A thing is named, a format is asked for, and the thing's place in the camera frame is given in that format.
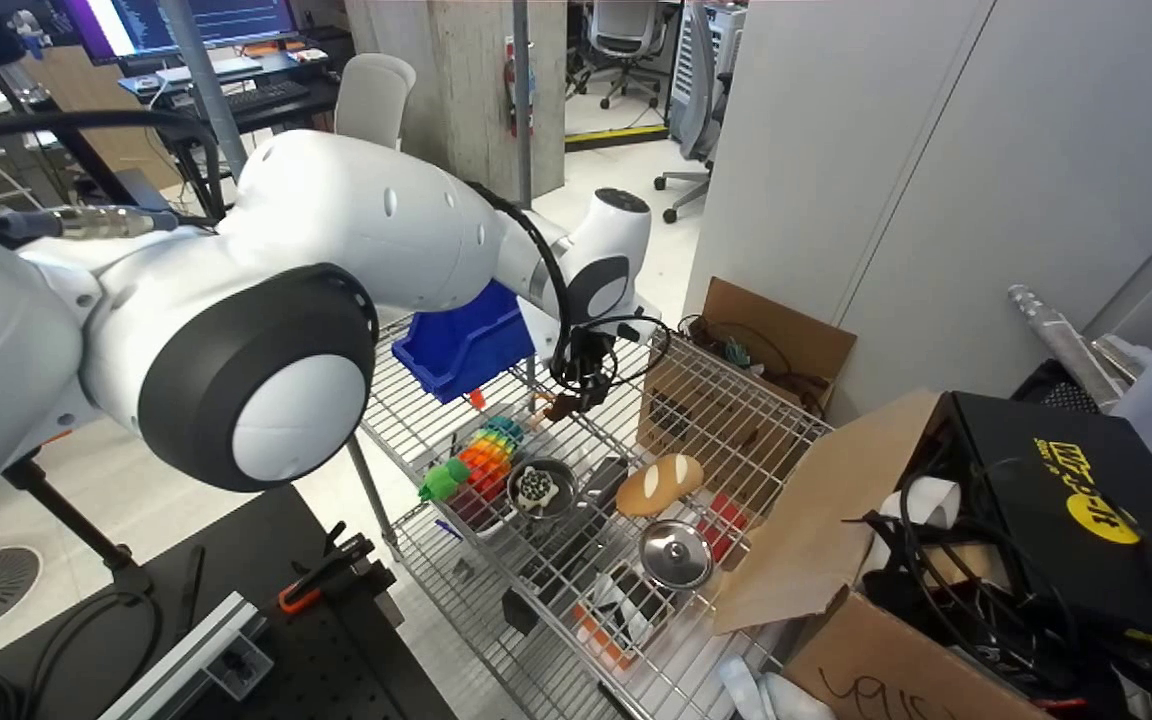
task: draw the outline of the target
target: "chair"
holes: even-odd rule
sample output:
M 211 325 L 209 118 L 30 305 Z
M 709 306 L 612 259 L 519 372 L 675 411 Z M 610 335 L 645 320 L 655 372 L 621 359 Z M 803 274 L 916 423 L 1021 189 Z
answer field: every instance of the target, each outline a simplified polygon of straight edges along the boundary
M 331 131 L 400 146 L 404 105 L 416 69 L 400 57 L 364 51 L 345 65 Z
M 581 73 L 578 93 L 588 93 L 588 79 L 605 69 L 621 73 L 601 106 L 612 106 L 612 94 L 628 86 L 631 75 L 659 79 L 647 69 L 653 57 L 663 46 L 659 0 L 593 0 L 588 2 L 588 31 L 584 44 L 593 51 L 593 69 Z
M 709 190 L 742 44 L 742 20 L 743 12 L 709 15 L 706 0 L 687 0 L 683 6 L 683 31 L 670 86 L 670 136 L 681 144 L 683 159 L 702 159 L 706 172 L 655 174 L 655 190 L 663 190 L 670 181 L 692 181 L 692 189 L 672 209 L 659 210 L 663 223 L 675 223 L 681 209 Z

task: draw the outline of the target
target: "monitor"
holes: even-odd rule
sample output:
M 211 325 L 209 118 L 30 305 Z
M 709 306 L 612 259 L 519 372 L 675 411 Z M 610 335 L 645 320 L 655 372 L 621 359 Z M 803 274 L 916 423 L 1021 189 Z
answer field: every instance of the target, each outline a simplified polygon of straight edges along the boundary
M 209 46 L 297 34 L 289 0 L 189 0 Z M 161 0 L 70 0 L 96 65 L 178 57 Z

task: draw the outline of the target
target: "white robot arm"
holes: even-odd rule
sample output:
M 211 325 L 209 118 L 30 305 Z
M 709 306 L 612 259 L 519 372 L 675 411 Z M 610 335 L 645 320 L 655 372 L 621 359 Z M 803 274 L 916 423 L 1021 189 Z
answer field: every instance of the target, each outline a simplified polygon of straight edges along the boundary
M 0 246 L 0 467 L 103 411 L 198 478 L 297 478 L 364 416 L 372 305 L 439 313 L 501 280 L 570 325 L 626 314 L 647 223 L 635 194 L 596 190 L 552 269 L 523 214 L 455 174 L 286 131 L 217 233 Z

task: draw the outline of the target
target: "yellow label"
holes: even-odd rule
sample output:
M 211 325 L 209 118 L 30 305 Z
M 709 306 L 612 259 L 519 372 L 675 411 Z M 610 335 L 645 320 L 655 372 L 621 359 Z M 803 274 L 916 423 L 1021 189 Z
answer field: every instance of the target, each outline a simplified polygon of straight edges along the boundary
M 1037 438 L 1046 467 L 1070 489 L 1063 510 L 1105 543 L 1139 543 L 1135 522 L 1108 508 L 1096 491 L 1093 461 L 1079 443 L 1070 438 Z
M 1139 537 L 1134 533 L 1134 522 L 1114 510 L 1102 496 L 1070 496 L 1063 510 L 1093 537 L 1102 537 L 1105 543 L 1139 543 Z

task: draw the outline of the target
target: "wire shelf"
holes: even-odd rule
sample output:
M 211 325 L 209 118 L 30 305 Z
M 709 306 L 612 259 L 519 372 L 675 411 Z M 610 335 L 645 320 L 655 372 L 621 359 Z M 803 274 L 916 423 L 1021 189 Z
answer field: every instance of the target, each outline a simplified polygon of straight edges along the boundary
M 653 347 L 626 351 L 621 372 L 645 372 Z M 769 514 L 797 457 L 827 432 L 791 395 L 683 335 L 653 372 L 612 389 L 588 416 L 560 423 L 530 411 L 552 395 L 530 372 L 484 384 L 490 411 L 437 402 L 388 351 L 372 384 L 364 432 L 413 478 L 455 457 L 484 416 L 530 423 L 523 457 L 563 461 L 578 496 L 605 462 L 621 462 L 616 475 L 626 475 L 655 450 L 696 457 L 706 491 L 692 491 L 692 510 L 720 560 L 717 571 L 742 563 L 743 533 Z M 534 716 L 601 716 L 616 702 L 628 716 L 728 716 L 717 663 L 742 654 L 759 669 L 773 646 L 773 633 L 714 635 L 706 586 L 670 590 L 645 580 L 641 522 L 616 514 L 612 496 L 584 496 L 584 503 L 536 522 L 517 514 L 501 491 L 478 496 L 463 482 L 449 503 L 410 510 L 400 541 L 416 583 Z M 542 620 L 530 639 L 505 620 L 505 597 Z M 542 663 L 530 654 L 534 642 L 560 650 L 560 659 Z

